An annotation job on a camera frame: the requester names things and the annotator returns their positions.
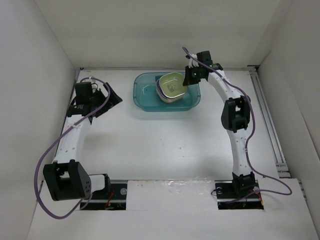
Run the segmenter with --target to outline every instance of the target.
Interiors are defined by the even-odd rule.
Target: wall
[[[291,175],[320,233],[320,1],[293,0],[259,76]]]
[[[258,65],[290,0],[36,0],[76,67],[184,67],[182,46]]]
[[[0,5],[0,239],[23,240],[34,170],[61,132],[75,71],[33,0]]]

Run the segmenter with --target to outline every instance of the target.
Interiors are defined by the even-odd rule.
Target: white table
[[[218,210],[210,195],[214,180],[230,180],[233,167],[229,137],[220,120],[222,100],[213,87],[201,82],[201,101],[192,110],[144,112],[132,99],[133,82],[144,72],[151,71],[95,70],[81,71],[79,76],[79,80],[93,75],[107,81],[123,99],[93,120],[81,164],[88,174],[144,180],[128,182],[127,210],[76,211],[65,220],[55,220],[38,205],[28,240],[318,239],[296,179],[285,179],[293,189],[291,196],[263,194],[265,210]],[[253,166],[278,177],[249,73],[227,71],[226,75],[251,97],[257,125],[248,147]],[[256,177],[262,189],[286,190],[275,181]],[[45,183],[41,197],[57,215],[77,202],[53,202]]]

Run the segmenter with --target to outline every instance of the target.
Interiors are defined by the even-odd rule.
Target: blue plastic tray
[[[199,84],[188,86],[182,99],[173,103],[163,102],[156,92],[156,80],[170,72],[147,72],[136,77],[133,84],[133,101],[146,112],[188,111],[201,99]]]

